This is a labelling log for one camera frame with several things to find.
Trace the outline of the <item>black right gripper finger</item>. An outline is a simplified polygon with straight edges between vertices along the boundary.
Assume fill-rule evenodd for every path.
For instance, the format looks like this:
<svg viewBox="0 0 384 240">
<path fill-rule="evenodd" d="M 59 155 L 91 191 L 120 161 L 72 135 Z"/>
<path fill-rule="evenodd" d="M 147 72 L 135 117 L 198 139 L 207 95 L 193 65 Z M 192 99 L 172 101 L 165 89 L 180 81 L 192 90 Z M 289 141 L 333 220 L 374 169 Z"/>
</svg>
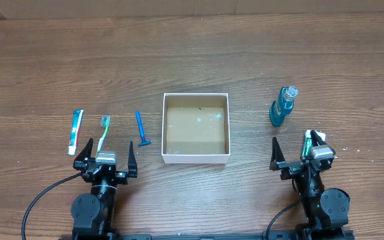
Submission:
<svg viewBox="0 0 384 240">
<path fill-rule="evenodd" d="M 326 145 L 326 142 L 325 142 L 326 134 L 324 134 L 322 132 L 318 132 L 316 130 L 311 130 L 310 135 L 311 135 L 313 147 L 320 146 L 320 145 Z"/>
<path fill-rule="evenodd" d="M 279 146 L 279 142 L 276 137 L 272 138 L 272 154 L 271 154 L 271 164 L 282 164 L 285 163 L 285 158 L 283 152 Z"/>
</svg>

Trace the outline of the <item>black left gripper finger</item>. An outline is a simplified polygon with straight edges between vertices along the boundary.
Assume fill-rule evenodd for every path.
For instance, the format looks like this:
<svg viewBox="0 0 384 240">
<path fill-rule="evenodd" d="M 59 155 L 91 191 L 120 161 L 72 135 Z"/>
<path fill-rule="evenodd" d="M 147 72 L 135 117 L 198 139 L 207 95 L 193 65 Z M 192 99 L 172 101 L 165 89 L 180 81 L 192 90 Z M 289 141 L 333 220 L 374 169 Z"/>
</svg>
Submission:
<svg viewBox="0 0 384 240">
<path fill-rule="evenodd" d="M 83 148 L 83 150 L 76 156 L 75 161 L 85 161 L 91 157 L 91 152 L 93 149 L 93 138 L 90 138 Z"/>
<path fill-rule="evenodd" d="M 130 142 L 129 145 L 129 156 L 128 156 L 128 172 L 129 173 L 136 173 L 137 172 L 137 162 L 134 155 L 134 149 L 133 149 L 133 142 Z"/>
</svg>

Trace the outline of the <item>green white soap packet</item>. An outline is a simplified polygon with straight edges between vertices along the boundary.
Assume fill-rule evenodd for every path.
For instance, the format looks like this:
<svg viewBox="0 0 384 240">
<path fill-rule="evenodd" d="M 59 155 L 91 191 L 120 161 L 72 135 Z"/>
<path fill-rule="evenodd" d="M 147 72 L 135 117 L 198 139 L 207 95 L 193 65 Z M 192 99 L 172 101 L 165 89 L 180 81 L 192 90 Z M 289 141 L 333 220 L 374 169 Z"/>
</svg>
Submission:
<svg viewBox="0 0 384 240">
<path fill-rule="evenodd" d="M 312 140 L 310 135 L 311 130 L 306 130 L 304 133 L 304 139 L 303 139 L 303 145 L 302 145 L 302 151 L 301 151 L 301 159 L 309 159 L 310 156 L 310 150 L 313 147 L 312 146 Z"/>
</svg>

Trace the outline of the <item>blue disposable razor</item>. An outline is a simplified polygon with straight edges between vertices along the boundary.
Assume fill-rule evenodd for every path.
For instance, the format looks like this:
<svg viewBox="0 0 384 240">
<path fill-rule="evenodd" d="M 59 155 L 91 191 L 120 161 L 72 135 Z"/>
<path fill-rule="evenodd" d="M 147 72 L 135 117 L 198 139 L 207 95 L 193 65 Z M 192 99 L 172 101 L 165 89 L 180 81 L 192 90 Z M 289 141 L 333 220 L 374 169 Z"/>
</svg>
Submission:
<svg viewBox="0 0 384 240">
<path fill-rule="evenodd" d="M 140 134 L 140 138 L 141 138 L 141 142 L 138 144 L 138 146 L 142 147 L 142 146 L 146 146 L 146 145 L 152 144 L 151 141 L 146 140 L 145 131 L 144 131 L 144 128 L 143 128 L 143 123 L 142 123 L 142 120 L 141 120 L 140 112 L 136 111 L 135 115 L 136 115 L 137 124 L 138 124 L 138 128 L 139 128 L 139 134 Z"/>
</svg>

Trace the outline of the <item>green white toothbrush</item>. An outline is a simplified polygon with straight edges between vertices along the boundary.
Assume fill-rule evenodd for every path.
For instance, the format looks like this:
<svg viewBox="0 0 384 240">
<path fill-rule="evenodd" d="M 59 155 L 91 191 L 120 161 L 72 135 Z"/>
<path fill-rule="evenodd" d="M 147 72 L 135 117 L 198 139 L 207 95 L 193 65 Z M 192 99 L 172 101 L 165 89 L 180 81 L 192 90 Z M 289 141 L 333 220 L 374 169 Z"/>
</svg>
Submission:
<svg viewBox="0 0 384 240">
<path fill-rule="evenodd" d="M 111 121 L 111 117 L 109 115 L 104 115 L 101 118 L 101 127 L 104 128 L 104 132 L 103 132 L 102 136 L 99 139 L 99 142 L 98 142 L 98 145 L 97 145 L 97 150 L 96 150 L 96 155 L 98 155 L 98 153 L 100 152 L 100 150 L 102 148 L 102 145 L 104 143 L 104 140 L 106 138 L 106 135 L 107 135 L 107 132 L 108 132 L 108 129 L 109 129 L 109 126 L 110 126 L 110 121 Z"/>
</svg>

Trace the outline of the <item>teal white toothpaste tube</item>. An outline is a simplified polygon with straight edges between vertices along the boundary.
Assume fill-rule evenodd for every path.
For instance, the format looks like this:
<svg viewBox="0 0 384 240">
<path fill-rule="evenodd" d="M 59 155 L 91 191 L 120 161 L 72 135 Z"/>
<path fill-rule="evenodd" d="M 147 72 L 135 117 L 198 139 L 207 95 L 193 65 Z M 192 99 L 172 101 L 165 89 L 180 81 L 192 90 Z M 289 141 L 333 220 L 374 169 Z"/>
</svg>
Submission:
<svg viewBox="0 0 384 240">
<path fill-rule="evenodd" d="M 71 124 L 70 141 L 68 146 L 68 155 L 74 156 L 78 146 L 79 130 L 83 118 L 84 110 L 77 109 L 73 112 L 73 119 Z"/>
</svg>

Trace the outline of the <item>blue mouthwash bottle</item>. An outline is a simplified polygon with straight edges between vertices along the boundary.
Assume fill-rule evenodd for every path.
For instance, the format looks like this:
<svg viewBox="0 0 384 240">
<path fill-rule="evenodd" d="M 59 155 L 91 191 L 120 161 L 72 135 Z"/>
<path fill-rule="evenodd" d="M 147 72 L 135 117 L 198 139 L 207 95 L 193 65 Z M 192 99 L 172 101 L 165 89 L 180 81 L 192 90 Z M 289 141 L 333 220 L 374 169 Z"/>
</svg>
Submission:
<svg viewBox="0 0 384 240">
<path fill-rule="evenodd" d="M 295 86 L 284 86 L 280 89 L 278 98 L 269 110 L 272 126 L 280 127 L 283 124 L 285 117 L 293 110 L 296 96 L 298 89 Z"/>
</svg>

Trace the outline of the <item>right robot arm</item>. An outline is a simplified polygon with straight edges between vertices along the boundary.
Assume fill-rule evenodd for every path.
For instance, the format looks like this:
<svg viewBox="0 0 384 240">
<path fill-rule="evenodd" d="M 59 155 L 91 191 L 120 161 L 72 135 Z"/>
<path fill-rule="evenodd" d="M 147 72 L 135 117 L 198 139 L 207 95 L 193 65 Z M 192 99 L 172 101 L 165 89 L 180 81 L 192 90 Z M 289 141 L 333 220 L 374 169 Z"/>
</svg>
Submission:
<svg viewBox="0 0 384 240">
<path fill-rule="evenodd" d="M 264 239 L 354 239 L 352 231 L 346 231 L 350 196 L 342 189 L 326 189 L 320 174 L 331 168 L 335 158 L 333 150 L 322 138 L 311 131 L 310 154 L 300 161 L 286 162 L 276 137 L 272 138 L 270 170 L 280 171 L 281 180 L 292 180 L 300 200 L 281 210 L 263 232 Z M 302 205 L 306 222 L 294 230 L 273 231 L 274 222 L 286 211 Z"/>
</svg>

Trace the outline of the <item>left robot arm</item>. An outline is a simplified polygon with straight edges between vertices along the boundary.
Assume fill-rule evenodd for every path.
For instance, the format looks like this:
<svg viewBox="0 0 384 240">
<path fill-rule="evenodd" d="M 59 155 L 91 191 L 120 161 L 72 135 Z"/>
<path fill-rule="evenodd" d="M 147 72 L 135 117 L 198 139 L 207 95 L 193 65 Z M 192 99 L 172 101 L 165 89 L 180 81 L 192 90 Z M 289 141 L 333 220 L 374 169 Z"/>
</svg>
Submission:
<svg viewBox="0 0 384 240">
<path fill-rule="evenodd" d="M 128 170 L 117 170 L 117 156 L 113 151 L 102 151 L 91 156 L 93 140 L 76 156 L 73 168 L 81 172 L 84 182 L 91 184 L 89 193 L 78 196 L 71 205 L 74 219 L 72 239 L 120 239 L 112 227 L 118 185 L 128 184 L 138 176 L 133 144 L 129 144 Z"/>
</svg>

